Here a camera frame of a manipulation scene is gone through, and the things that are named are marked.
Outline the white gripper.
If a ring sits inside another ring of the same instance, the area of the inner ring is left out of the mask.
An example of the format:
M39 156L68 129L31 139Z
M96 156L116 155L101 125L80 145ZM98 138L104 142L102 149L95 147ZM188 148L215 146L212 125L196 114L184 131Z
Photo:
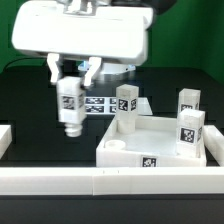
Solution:
M153 16L151 8L115 6L100 6L94 15L77 15L67 13L55 1L27 1L17 13L12 44L24 54L47 56L53 85L61 77L60 55L74 60L89 58L83 82L89 88L101 70L102 59L133 65L146 61L147 29Z

